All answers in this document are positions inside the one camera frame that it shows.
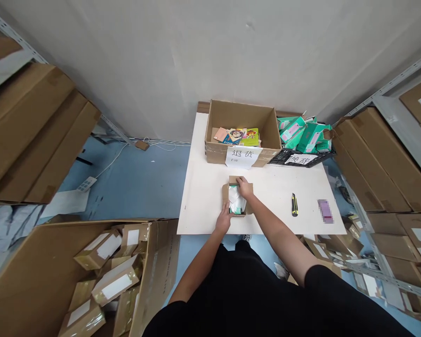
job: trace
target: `table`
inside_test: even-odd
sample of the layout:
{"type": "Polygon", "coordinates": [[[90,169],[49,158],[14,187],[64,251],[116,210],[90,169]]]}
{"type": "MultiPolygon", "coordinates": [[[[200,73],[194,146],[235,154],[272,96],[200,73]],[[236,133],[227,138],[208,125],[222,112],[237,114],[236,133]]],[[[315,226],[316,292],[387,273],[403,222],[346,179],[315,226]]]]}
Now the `table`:
{"type": "MultiPolygon", "coordinates": [[[[193,129],[177,234],[210,234],[221,211],[222,186],[229,176],[245,176],[254,194],[295,234],[346,234],[323,164],[298,168],[267,164],[250,170],[209,164],[204,135],[209,115],[197,113],[193,129]],[[291,214],[291,195],[298,201],[298,216],[291,214]],[[318,199],[327,199],[334,224],[325,224],[318,199]]],[[[253,214],[232,218],[228,234],[263,234],[253,214]]]]}

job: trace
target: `cable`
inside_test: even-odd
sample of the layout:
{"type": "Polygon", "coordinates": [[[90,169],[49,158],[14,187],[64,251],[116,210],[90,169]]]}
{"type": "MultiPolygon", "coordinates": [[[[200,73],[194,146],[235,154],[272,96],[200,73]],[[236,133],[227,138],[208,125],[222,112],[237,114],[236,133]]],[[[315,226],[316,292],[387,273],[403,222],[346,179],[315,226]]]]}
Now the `cable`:
{"type": "Polygon", "coordinates": [[[128,146],[128,144],[125,144],[123,147],[122,147],[122,149],[120,150],[120,152],[118,153],[118,155],[117,155],[117,157],[115,157],[114,158],[114,160],[113,161],[111,161],[111,163],[103,170],[103,171],[101,171],[100,172],[100,174],[99,175],[97,175],[96,177],[95,177],[95,179],[98,179],[98,177],[99,176],[101,176],[102,174],[103,174],[103,172],[104,171],[106,171],[107,169],[109,169],[110,167],[111,167],[111,165],[112,164],[114,164],[114,162],[117,160],[117,158],[119,157],[119,155],[120,155],[120,153],[122,153],[122,151],[123,151],[123,149],[125,148],[125,147],[127,147],[128,146]]]}

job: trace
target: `plastic crate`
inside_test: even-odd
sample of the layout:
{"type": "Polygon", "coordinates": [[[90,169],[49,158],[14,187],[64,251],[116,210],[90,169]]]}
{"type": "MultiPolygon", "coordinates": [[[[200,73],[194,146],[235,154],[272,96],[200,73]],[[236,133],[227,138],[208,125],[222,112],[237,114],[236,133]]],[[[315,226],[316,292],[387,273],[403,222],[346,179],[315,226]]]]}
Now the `plastic crate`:
{"type": "Polygon", "coordinates": [[[278,164],[278,165],[284,165],[284,166],[298,166],[298,167],[305,167],[305,168],[311,168],[313,166],[315,166],[318,163],[321,163],[322,161],[325,161],[328,158],[332,158],[335,155],[335,151],[332,150],[331,152],[327,152],[327,153],[319,153],[319,154],[314,154],[317,157],[315,157],[315,159],[313,159],[312,161],[306,163],[306,164],[302,164],[302,163],[297,163],[297,162],[289,162],[289,163],[285,163],[292,154],[304,154],[300,151],[295,151],[295,150],[289,150],[289,149],[282,149],[281,152],[279,152],[272,160],[270,160],[269,164],[278,164]]]}

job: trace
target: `paper sign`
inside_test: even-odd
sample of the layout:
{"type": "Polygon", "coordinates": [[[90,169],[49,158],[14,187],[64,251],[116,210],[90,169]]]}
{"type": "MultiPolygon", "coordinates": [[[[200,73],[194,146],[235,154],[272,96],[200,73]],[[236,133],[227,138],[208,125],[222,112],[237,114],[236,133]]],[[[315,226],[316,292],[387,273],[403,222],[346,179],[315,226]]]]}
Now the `paper sign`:
{"type": "Polygon", "coordinates": [[[315,154],[292,154],[289,159],[285,162],[289,162],[306,165],[317,157],[315,154]]]}
{"type": "Polygon", "coordinates": [[[250,169],[262,152],[260,147],[228,147],[226,152],[226,166],[238,169],[250,169]]]}

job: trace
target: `open cardboard box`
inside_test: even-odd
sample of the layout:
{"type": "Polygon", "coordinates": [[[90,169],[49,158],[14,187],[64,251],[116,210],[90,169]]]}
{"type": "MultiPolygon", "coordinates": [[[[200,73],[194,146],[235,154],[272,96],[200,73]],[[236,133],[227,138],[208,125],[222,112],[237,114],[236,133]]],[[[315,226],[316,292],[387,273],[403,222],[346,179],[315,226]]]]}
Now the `open cardboard box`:
{"type": "MultiPolygon", "coordinates": [[[[176,279],[178,220],[123,219],[44,224],[0,272],[0,336],[57,336],[77,282],[89,275],[73,257],[113,225],[148,225],[148,246],[130,337],[141,336],[176,279]]],[[[101,330],[107,330],[107,322],[101,330]]]]}
{"type": "MultiPolygon", "coordinates": [[[[226,183],[223,185],[222,187],[222,196],[223,196],[223,204],[228,201],[229,199],[229,186],[238,186],[239,183],[237,182],[237,178],[239,178],[241,176],[229,176],[229,183],[226,183]]],[[[249,188],[251,189],[251,192],[253,191],[253,184],[249,183],[249,188]]],[[[234,217],[238,217],[238,218],[243,218],[245,215],[247,214],[253,214],[253,209],[251,208],[251,206],[249,205],[249,203],[247,202],[247,205],[245,207],[245,210],[242,212],[242,214],[235,214],[234,217]]]]}
{"type": "Polygon", "coordinates": [[[262,152],[253,167],[263,167],[281,151],[275,108],[216,100],[211,100],[210,104],[204,140],[208,163],[225,164],[227,148],[232,146],[213,139],[220,127],[259,129],[262,152]]]}

